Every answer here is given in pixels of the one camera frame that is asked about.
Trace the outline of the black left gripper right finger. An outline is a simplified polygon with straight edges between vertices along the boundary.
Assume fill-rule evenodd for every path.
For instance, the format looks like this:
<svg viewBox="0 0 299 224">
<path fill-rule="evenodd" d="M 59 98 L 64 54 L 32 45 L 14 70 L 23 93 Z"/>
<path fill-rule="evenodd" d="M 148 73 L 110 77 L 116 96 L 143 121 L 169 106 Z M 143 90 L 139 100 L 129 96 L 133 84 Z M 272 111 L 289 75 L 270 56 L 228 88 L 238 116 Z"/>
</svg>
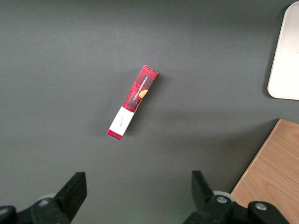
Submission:
<svg viewBox="0 0 299 224">
<path fill-rule="evenodd" d="M 196 211 L 185 224 L 287 224 L 283 214 L 272 204 L 252 201 L 242 207 L 227 192 L 212 191 L 201 171 L 192 171 L 192 198 Z"/>
</svg>

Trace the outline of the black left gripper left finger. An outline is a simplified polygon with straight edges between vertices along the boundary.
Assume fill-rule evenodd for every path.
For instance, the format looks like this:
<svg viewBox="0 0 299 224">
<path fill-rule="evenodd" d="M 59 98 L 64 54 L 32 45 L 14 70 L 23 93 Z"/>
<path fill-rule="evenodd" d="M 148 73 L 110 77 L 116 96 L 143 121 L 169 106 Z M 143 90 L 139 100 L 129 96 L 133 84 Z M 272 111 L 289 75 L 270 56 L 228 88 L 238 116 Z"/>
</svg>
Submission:
<svg viewBox="0 0 299 224">
<path fill-rule="evenodd" d="M 2 224 L 70 224 L 87 196 L 85 172 L 76 172 L 54 196 L 43 196 L 25 210 L 0 207 Z"/>
</svg>

